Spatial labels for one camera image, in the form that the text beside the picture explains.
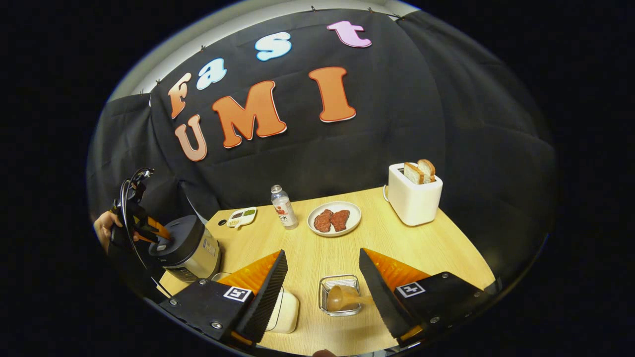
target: blue letter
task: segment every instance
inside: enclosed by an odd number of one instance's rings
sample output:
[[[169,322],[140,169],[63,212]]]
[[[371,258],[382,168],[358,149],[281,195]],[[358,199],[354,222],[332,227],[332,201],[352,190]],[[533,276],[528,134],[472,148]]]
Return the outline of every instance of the blue letter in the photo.
[[[224,60],[222,58],[216,58],[210,63],[206,64],[199,71],[199,81],[196,82],[196,88],[203,90],[209,87],[210,84],[216,83],[225,77],[227,69],[223,68]]]
[[[256,42],[256,50],[260,51],[256,54],[256,58],[261,61],[270,60],[272,58],[284,56],[291,50],[291,43],[287,41],[291,38],[286,32],[278,32],[277,34],[265,36]]]

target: white wall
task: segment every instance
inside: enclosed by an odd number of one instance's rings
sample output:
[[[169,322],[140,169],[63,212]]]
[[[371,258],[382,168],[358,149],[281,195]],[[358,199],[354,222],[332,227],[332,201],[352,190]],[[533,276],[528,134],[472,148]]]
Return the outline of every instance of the white wall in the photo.
[[[120,82],[109,100],[150,92],[178,64],[234,32],[260,22],[315,9],[348,8],[403,16],[418,8],[398,0],[247,0],[224,8],[182,30],[143,58]]]

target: bottle label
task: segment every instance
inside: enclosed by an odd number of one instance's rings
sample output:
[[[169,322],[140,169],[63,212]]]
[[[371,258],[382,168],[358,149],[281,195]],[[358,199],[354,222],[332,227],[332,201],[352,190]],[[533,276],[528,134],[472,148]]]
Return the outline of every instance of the bottle label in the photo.
[[[282,205],[274,205],[274,208],[283,226],[292,226],[295,224],[296,218],[291,208],[291,201],[287,201],[286,204],[283,203]]]

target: pink letter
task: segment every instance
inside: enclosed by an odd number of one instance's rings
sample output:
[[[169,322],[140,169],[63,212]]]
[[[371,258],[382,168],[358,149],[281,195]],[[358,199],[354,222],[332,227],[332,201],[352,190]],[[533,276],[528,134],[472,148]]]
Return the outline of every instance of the pink letter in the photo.
[[[351,25],[348,21],[340,21],[329,26],[329,30],[335,30],[340,41],[350,47],[369,47],[373,44],[369,39],[361,39],[357,36],[356,31],[364,31],[362,26]]]

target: wooden ladle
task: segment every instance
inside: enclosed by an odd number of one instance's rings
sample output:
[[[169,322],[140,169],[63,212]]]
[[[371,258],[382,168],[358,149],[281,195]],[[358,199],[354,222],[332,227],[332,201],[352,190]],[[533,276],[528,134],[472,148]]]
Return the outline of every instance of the wooden ladle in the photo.
[[[328,293],[328,299],[326,300],[326,309],[328,311],[341,311],[354,309],[356,304],[369,304],[372,305],[375,302],[373,297],[359,296],[357,290],[348,285],[335,285]]]

